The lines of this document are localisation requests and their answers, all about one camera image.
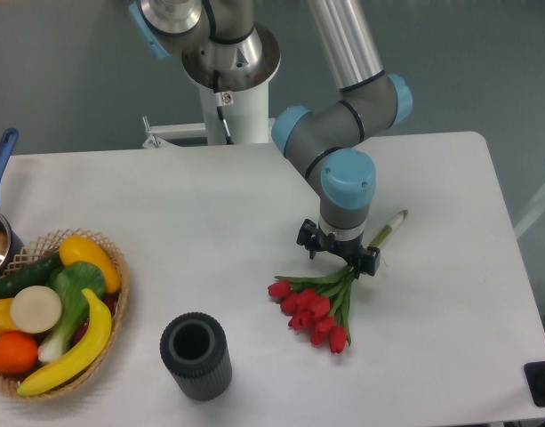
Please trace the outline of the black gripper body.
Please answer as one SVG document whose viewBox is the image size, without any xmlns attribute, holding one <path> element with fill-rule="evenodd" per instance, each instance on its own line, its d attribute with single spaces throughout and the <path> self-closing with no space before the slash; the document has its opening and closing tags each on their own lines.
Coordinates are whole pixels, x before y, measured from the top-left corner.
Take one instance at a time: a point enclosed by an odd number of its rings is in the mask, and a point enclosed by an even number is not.
<svg viewBox="0 0 545 427">
<path fill-rule="evenodd" d="M 365 224 L 362 222 L 351 229 L 338 229 L 325 220 L 320 220 L 314 236 L 314 251 L 327 252 L 356 267 L 362 257 L 362 241 Z"/>
</svg>

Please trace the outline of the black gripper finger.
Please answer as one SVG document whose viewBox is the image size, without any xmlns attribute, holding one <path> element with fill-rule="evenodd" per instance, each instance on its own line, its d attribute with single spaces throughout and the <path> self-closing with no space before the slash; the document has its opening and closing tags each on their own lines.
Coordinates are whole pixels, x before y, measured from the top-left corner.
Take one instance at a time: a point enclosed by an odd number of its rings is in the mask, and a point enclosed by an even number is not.
<svg viewBox="0 0 545 427">
<path fill-rule="evenodd" d="M 309 259 L 313 260 L 317 254 L 317 225 L 310 219 L 306 219 L 299 231 L 296 238 L 296 244 L 303 246 L 309 253 Z"/>
<path fill-rule="evenodd" d="M 355 279 L 361 275 L 374 277 L 381 261 L 381 250 L 376 246 L 358 247 L 350 258 Z"/>
</svg>

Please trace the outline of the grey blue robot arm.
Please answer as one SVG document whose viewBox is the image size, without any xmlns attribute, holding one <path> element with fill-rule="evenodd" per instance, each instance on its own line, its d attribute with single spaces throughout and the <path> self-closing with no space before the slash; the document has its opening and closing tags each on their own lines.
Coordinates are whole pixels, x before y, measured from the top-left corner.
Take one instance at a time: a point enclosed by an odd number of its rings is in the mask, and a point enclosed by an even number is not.
<svg viewBox="0 0 545 427">
<path fill-rule="evenodd" d="M 319 219 L 297 242 L 310 255 L 343 259 L 374 275 L 380 249 L 362 243 L 375 192 L 373 161 L 357 145 L 398 124 L 413 107 L 410 88 L 382 66 L 357 1 L 311 1 L 340 99 L 314 113 L 293 106 L 268 116 L 268 85 L 281 55 L 251 1 L 133 1 L 129 13 L 159 59 L 177 57 L 196 85 L 211 145 L 272 141 L 319 197 Z"/>
</svg>

